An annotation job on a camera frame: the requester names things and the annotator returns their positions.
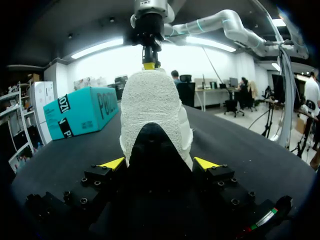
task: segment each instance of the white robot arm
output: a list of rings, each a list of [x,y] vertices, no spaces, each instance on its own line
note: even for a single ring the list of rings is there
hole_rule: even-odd
[[[233,10],[222,10],[214,15],[200,18],[184,24],[170,25],[175,19],[175,14],[167,0],[135,0],[134,15],[130,22],[133,28],[137,27],[137,21],[142,20],[150,14],[158,15],[162,19],[163,27],[155,39],[159,42],[164,37],[167,41],[176,45],[183,46],[186,44],[186,37],[198,35],[206,32],[223,29],[228,39],[241,43],[253,50],[258,56],[278,56],[279,45],[267,44],[267,41],[253,31],[246,29],[239,15]],[[282,13],[281,17],[291,35],[291,44],[283,44],[289,56],[307,59],[309,57],[308,49],[297,30],[297,28]]]

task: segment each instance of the black table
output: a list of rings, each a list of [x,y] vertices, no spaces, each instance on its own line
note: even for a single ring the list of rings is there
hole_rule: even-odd
[[[256,203],[276,202],[293,197],[295,214],[311,189],[315,172],[285,148],[225,119],[195,108],[185,107],[194,129],[191,157],[228,164],[248,190],[256,192]],[[102,164],[123,156],[119,137],[120,112],[95,133],[50,142],[16,176],[12,192],[23,206],[26,196],[50,192],[63,200],[92,164]],[[278,228],[269,235],[276,234]]]

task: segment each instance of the teal box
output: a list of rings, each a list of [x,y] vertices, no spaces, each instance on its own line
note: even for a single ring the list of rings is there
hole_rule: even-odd
[[[100,131],[119,111],[114,88],[89,86],[58,98],[43,110],[53,140]]]

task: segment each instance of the person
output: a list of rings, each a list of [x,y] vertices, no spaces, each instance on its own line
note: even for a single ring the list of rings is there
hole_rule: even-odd
[[[271,87],[268,85],[264,91],[263,97],[264,99],[268,99],[270,95],[271,95]]]
[[[177,85],[179,83],[182,83],[182,81],[180,81],[180,79],[179,79],[179,73],[178,73],[177,70],[173,70],[171,72],[171,76],[173,78],[173,81],[174,81],[175,85]]]
[[[315,109],[310,109],[309,112],[320,119],[319,107],[320,107],[320,89],[317,84],[316,75],[314,72],[310,73],[310,79],[305,82],[304,85],[304,97],[306,101],[312,101],[315,104]],[[307,125],[311,125],[312,118],[308,118],[306,123]],[[314,134],[314,145],[312,147],[313,150],[317,151],[318,143],[320,141],[320,122],[316,123],[315,134]]]
[[[241,81],[237,88],[240,92],[248,91],[248,80],[245,77],[241,78]]]

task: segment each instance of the ceiling light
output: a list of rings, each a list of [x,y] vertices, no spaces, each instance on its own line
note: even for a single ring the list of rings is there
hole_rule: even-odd
[[[272,23],[273,23],[273,25],[275,25],[276,27],[285,27],[285,26],[286,26],[285,22],[284,22],[281,18],[272,19]]]
[[[271,65],[272,65],[277,71],[280,72],[280,67],[279,67],[279,65],[278,65],[277,63],[272,63]]]
[[[72,55],[71,58],[78,59],[78,58],[81,58],[81,57],[83,57],[85,55],[91,54],[93,52],[96,52],[96,51],[99,51],[99,50],[102,50],[102,49],[111,48],[111,47],[118,46],[118,45],[122,45],[122,44],[124,44],[123,38],[117,39],[117,40],[112,40],[112,41],[107,41],[107,42],[104,42],[104,43],[89,47],[89,48],[87,48],[85,50],[82,50],[82,51]]]
[[[216,41],[203,39],[203,38],[198,38],[198,37],[193,37],[193,36],[187,36],[185,40],[186,40],[187,43],[190,43],[190,44],[207,45],[207,46],[211,46],[211,47],[214,47],[214,48],[226,50],[226,51],[228,51],[228,52],[230,52],[230,53],[236,51],[236,49],[233,48],[233,47],[224,45],[224,44],[219,43],[219,42],[216,42]]]

